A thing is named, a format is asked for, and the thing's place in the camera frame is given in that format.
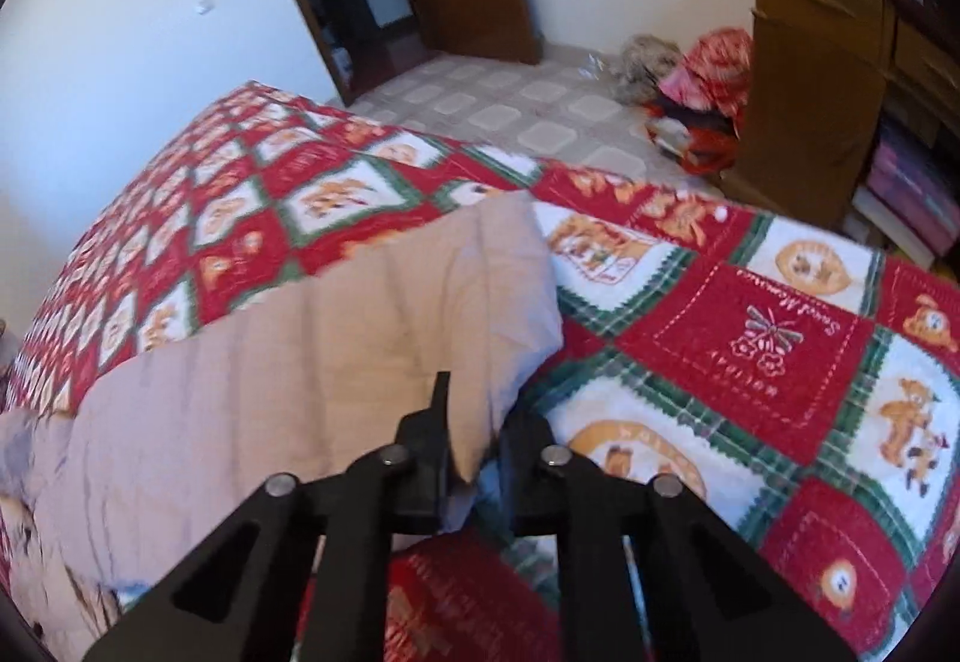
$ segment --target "wooden dresser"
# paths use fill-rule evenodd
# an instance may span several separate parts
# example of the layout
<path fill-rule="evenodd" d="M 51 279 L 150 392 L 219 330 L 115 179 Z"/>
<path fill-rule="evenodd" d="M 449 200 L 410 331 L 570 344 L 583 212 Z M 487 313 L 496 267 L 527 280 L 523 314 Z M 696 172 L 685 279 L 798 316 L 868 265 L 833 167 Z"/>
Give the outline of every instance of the wooden dresser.
<path fill-rule="evenodd" d="M 750 103 L 730 198 L 836 229 L 880 112 L 960 172 L 960 45 L 916 0 L 757 0 Z"/>

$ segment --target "pink cloth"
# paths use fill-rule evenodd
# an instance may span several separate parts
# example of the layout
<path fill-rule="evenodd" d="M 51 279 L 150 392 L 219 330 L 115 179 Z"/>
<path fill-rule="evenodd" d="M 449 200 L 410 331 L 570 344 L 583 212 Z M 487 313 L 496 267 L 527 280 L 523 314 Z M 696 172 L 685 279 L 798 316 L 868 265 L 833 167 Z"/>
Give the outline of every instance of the pink cloth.
<path fill-rule="evenodd" d="M 742 28 L 712 31 L 659 82 L 659 89 L 667 98 L 697 112 L 716 109 L 726 117 L 736 117 L 750 94 L 752 48 L 754 42 Z"/>

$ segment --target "beige comforter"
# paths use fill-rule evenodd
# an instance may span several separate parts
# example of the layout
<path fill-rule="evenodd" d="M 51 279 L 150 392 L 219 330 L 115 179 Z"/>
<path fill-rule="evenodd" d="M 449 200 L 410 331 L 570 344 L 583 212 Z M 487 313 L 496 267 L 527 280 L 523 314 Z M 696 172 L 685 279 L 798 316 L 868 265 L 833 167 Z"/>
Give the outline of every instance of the beige comforter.
<path fill-rule="evenodd" d="M 76 579 L 154 583 L 268 475 L 315 480 L 392 441 L 438 371 L 451 372 L 453 457 L 472 481 L 560 344 L 530 197 L 496 196 L 121 365 L 85 398 L 64 458 L 32 458 L 53 472 L 34 478 L 42 490 L 18 491 L 27 507 L 44 495 L 44 539 Z"/>

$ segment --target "bed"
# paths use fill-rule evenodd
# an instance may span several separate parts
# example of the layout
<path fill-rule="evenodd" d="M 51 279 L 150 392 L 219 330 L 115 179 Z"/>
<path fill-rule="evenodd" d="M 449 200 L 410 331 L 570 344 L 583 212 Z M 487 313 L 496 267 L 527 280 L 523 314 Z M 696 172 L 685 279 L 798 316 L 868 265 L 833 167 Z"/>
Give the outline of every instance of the bed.
<path fill-rule="evenodd" d="M 862 658 L 885 656 L 960 540 L 960 293 L 768 213 L 248 83 L 80 239 L 13 364 L 6 406 L 75 412 L 133 355 L 517 188 L 538 200 L 565 336 L 519 403 L 608 473 L 678 475 Z M 488 618 L 491 594 L 512 590 L 531 627 L 556 634 L 550 542 L 512 540 L 496 502 L 484 475 L 472 531 L 397 559 L 390 621 L 407 640 L 388 645 L 391 659 L 484 658 L 469 632 L 411 630 L 433 615 L 426 572 L 486 595 L 474 607 Z M 509 571 L 496 584 L 491 558 Z"/>

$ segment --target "metal screw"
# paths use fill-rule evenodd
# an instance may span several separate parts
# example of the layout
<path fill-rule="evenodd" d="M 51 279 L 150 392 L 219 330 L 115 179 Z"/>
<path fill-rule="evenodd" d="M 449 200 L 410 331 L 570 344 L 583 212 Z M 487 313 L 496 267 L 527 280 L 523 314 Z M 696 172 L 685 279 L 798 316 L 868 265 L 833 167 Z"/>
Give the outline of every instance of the metal screw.
<path fill-rule="evenodd" d="M 573 454 L 563 445 L 548 445 L 541 451 L 541 460 L 547 467 L 563 467 L 568 465 Z"/>
<path fill-rule="evenodd" d="M 286 497 L 296 488 L 296 478 L 290 473 L 277 473 L 267 478 L 264 488 L 271 497 Z"/>
<path fill-rule="evenodd" d="M 654 478 L 654 491 L 666 499 L 679 497 L 683 494 L 683 481 L 677 475 L 657 475 Z"/>
<path fill-rule="evenodd" d="M 400 443 L 392 443 L 380 449 L 380 458 L 384 464 L 392 467 L 395 464 L 403 464 L 410 458 L 410 454 L 405 446 L 400 445 Z"/>

